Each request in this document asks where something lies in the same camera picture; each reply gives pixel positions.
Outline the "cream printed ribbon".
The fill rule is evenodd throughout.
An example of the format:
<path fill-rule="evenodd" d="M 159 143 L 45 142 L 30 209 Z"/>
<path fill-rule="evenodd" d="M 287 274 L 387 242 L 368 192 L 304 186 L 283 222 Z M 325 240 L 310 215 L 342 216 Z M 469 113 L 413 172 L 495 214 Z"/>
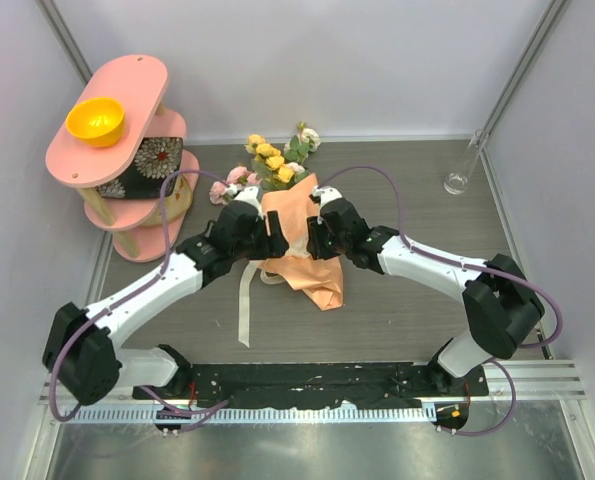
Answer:
<path fill-rule="evenodd" d="M 289 258 L 306 259 L 309 254 L 306 249 L 307 235 L 300 236 L 287 250 Z M 278 285 L 287 283 L 287 280 L 276 273 L 267 273 L 264 269 L 266 260 L 250 260 L 244 268 L 239 282 L 238 292 L 238 341 L 250 347 L 250 315 L 251 315 L 251 296 L 250 285 L 257 271 L 260 271 L 260 277 L 264 284 Z"/>

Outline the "white flower stem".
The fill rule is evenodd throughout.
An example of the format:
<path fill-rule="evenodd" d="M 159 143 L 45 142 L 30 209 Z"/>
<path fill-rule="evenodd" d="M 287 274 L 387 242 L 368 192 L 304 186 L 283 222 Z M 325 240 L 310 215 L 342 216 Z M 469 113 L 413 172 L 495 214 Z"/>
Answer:
<path fill-rule="evenodd" d="M 295 174 L 302 174 L 306 172 L 308 157 L 319 149 L 321 137 L 306 122 L 298 123 L 296 130 L 297 133 L 284 145 L 283 156 Z"/>

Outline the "orange wrapping paper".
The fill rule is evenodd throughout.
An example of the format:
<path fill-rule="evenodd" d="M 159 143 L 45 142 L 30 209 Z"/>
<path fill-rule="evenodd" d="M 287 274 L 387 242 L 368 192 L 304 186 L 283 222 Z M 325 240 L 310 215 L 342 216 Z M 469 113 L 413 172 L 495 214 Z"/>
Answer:
<path fill-rule="evenodd" d="M 307 251 L 307 219 L 317 216 L 317 205 L 309 195 L 318 185 L 315 174 L 308 175 L 289 190 L 266 193 L 265 213 L 276 211 L 289 248 L 282 258 L 266 260 L 259 267 L 268 285 L 287 283 L 308 296 L 322 311 L 343 306 L 343 271 L 338 258 L 314 260 Z"/>

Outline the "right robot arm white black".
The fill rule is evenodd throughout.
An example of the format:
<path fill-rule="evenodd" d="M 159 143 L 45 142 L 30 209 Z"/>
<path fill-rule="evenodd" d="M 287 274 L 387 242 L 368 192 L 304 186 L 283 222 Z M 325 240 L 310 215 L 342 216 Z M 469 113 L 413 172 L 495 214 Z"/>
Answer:
<path fill-rule="evenodd" d="M 315 260 L 344 256 L 356 267 L 402 277 L 462 304 L 468 327 L 432 357 L 431 389 L 449 395 L 468 373 L 495 357 L 509 359 L 541 320 L 545 309 L 516 262 L 459 257 L 419 244 L 386 226 L 371 227 L 336 189 L 316 189 L 308 218 L 307 251 Z"/>

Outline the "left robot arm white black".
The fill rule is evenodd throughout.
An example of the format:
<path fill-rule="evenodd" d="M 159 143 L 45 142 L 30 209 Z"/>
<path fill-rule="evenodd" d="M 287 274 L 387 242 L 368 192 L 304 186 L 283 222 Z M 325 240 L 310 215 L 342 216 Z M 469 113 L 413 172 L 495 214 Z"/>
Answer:
<path fill-rule="evenodd" d="M 120 292 L 86 308 L 67 303 L 55 315 L 42 358 L 51 373 L 49 397 L 56 397 L 58 385 L 82 406 L 125 387 L 182 397 L 190 385 L 190 363 L 169 345 L 126 349 L 126 340 L 172 304 L 229 273 L 235 262 L 280 258 L 287 249 L 277 212 L 263 214 L 234 201 L 204 232 L 180 243 L 162 266 Z"/>

